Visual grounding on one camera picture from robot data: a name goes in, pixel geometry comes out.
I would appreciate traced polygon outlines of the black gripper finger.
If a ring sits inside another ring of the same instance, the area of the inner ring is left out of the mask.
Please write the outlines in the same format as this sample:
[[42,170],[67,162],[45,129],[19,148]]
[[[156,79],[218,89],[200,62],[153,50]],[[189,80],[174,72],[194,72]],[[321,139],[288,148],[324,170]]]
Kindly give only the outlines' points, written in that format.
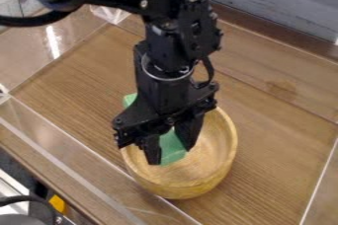
[[196,146],[204,125],[205,115],[198,115],[180,121],[174,126],[176,135],[186,151]]
[[161,137],[154,134],[142,139],[142,149],[146,154],[150,165],[160,165],[162,163],[164,150],[161,146]]

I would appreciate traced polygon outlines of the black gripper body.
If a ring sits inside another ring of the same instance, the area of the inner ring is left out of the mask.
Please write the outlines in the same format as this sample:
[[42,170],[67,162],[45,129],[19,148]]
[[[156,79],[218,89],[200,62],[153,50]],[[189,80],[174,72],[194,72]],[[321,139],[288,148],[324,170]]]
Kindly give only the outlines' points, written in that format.
[[198,62],[200,60],[194,59],[180,65],[174,72],[168,72],[157,66],[152,58],[150,45],[146,42],[137,44],[137,100],[113,120],[119,148],[130,145],[142,148],[142,139],[146,136],[162,136],[174,129],[180,121],[206,115],[216,109],[220,85],[213,81],[213,66],[209,58],[202,60],[209,79],[197,82],[193,73]]

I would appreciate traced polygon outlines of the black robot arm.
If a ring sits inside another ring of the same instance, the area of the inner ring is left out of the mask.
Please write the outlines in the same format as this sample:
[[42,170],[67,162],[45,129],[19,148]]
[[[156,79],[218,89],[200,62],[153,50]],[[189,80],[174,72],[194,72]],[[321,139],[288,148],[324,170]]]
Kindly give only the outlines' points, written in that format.
[[210,55],[222,31],[210,0],[38,0],[50,11],[35,17],[0,15],[0,25],[49,25],[85,5],[121,9],[142,17],[146,38],[134,47],[137,100],[113,120],[115,140],[137,145],[148,162],[164,159],[161,136],[173,131],[185,149],[197,143],[206,113],[217,108]]

